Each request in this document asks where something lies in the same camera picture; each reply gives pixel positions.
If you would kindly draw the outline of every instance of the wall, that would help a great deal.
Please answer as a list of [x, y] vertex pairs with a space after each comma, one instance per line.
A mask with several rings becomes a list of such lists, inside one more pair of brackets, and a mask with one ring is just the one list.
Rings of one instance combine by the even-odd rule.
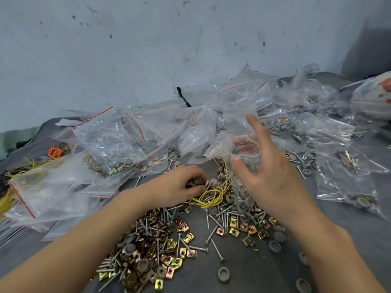
[[[62, 109], [164, 101], [178, 96], [176, 86], [233, 76], [246, 62], [278, 76], [311, 62], [365, 74], [356, 62], [365, 49], [355, 45], [363, 32], [364, 40], [388, 33], [390, 7], [389, 0], [0, 0], [0, 132], [37, 126]], [[387, 59], [388, 45], [380, 47]], [[371, 66], [373, 73], [389, 64]]]

